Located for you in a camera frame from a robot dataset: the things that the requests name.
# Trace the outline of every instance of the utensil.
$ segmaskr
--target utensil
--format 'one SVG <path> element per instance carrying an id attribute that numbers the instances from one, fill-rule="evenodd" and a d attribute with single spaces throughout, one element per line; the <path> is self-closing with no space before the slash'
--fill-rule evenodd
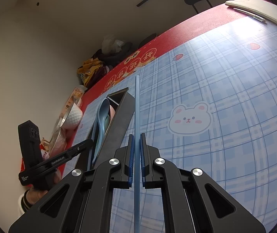
<path id="1" fill-rule="evenodd" d="M 61 127 L 66 130 L 74 130 L 79 125 L 82 119 L 82 111 L 72 103 L 62 118 Z"/>
<path id="2" fill-rule="evenodd" d="M 104 137 L 105 137 L 105 119 L 108 115 L 109 109 L 110 109 L 109 100 L 107 98 L 105 98 L 101 102 L 101 104 L 98 108 L 96 119 L 95 119 L 95 122 L 94 122 L 93 131 L 92 131 L 92 137 L 91 138 L 94 141 L 95 131 L 96 131 L 97 126 L 99 126 L 98 141 L 97 141 L 97 144 L 96 144 L 96 147 L 95 147 L 94 157 L 93 157 L 93 161 L 92 161 L 93 164 L 94 164 L 94 162 L 97 158 L 98 152 L 100 150 L 100 147 L 101 147 L 102 142 L 103 142 Z"/>
<path id="3" fill-rule="evenodd" d="M 248 16 L 251 16 L 252 18 L 254 18 L 254 19 L 256 19 L 256 20 L 258 20 L 258 21 L 260 21 L 262 23 L 266 22 L 266 19 L 264 19 L 263 17 L 260 17 L 260 16 L 258 16 L 256 14 L 254 14 L 254 13 L 251 13 L 251 12 L 248 12 L 248 11 L 245 11 L 245 10 L 241 10 L 241 9 L 238 9 L 238 8 L 234 8 L 234 10 L 242 12 L 242 13 L 248 15 Z"/>
<path id="4" fill-rule="evenodd" d="M 82 100 L 81 100 L 80 97 L 74 95 L 74 96 L 73 96 L 73 102 L 74 102 L 79 108 L 81 108 L 81 106 L 82 106 Z"/>
<path id="5" fill-rule="evenodd" d="M 113 117 L 116 113 L 116 111 L 114 110 L 114 108 L 111 105 L 109 106 L 109 113 L 110 113 L 110 117 L 111 117 L 109 124 L 111 124 Z"/>
<path id="6" fill-rule="evenodd" d="M 109 115 L 107 115 L 107 117 L 105 118 L 105 121 L 104 121 L 104 131 L 105 131 L 105 134 L 106 134 L 106 131 L 107 131 L 108 127 L 109 127 L 110 120 L 111 120 L 111 118 L 109 117 Z"/>

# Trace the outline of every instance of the textured white cup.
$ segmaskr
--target textured white cup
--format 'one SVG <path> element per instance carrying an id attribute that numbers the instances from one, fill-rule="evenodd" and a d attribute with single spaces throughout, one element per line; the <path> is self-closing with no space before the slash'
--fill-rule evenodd
<path id="1" fill-rule="evenodd" d="M 81 119 L 81 109 L 75 103 L 72 103 L 62 119 L 61 127 L 66 130 L 74 130 L 79 125 Z"/>

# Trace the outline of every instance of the yellow object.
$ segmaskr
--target yellow object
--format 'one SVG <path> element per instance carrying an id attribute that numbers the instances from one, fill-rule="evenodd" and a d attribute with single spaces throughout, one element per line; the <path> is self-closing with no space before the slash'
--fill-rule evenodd
<path id="1" fill-rule="evenodd" d="M 87 86 L 92 76 L 103 66 L 103 62 L 98 58 L 88 59 L 85 61 L 80 68 L 77 69 L 77 74 L 81 78 L 84 86 Z"/>
<path id="2" fill-rule="evenodd" d="M 230 0 L 227 6 L 245 10 L 277 24 L 277 5 L 265 0 Z"/>

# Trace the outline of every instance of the pen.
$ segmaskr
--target pen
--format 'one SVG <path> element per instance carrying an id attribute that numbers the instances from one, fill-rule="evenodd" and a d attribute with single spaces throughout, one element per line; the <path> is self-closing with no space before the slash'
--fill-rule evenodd
<path id="1" fill-rule="evenodd" d="M 251 12 L 248 12 L 248 11 L 245 11 L 245 10 L 241 10 L 241 9 L 238 9 L 238 8 L 234 8 L 234 10 L 237 10 L 237 11 L 242 12 L 242 13 L 248 15 L 248 16 L 251 16 L 252 18 L 257 19 L 260 22 L 263 22 L 263 23 L 266 22 L 266 19 L 264 19 L 263 17 L 257 16 L 255 14 L 251 13 Z"/>

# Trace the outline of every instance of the table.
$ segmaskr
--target table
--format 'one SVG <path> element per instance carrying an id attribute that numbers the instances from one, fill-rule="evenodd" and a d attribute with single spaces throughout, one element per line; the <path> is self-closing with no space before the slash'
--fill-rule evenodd
<path id="1" fill-rule="evenodd" d="M 84 95 L 74 144 L 104 97 L 125 87 L 134 96 L 137 74 L 147 144 L 179 168 L 203 169 L 269 232 L 277 223 L 277 25 L 222 4 L 173 27 Z M 133 133 L 134 118 L 121 146 Z M 114 190 L 110 232 L 133 232 L 133 200 L 133 189 Z M 141 232 L 164 232 L 160 190 L 141 188 L 141 216 Z"/>

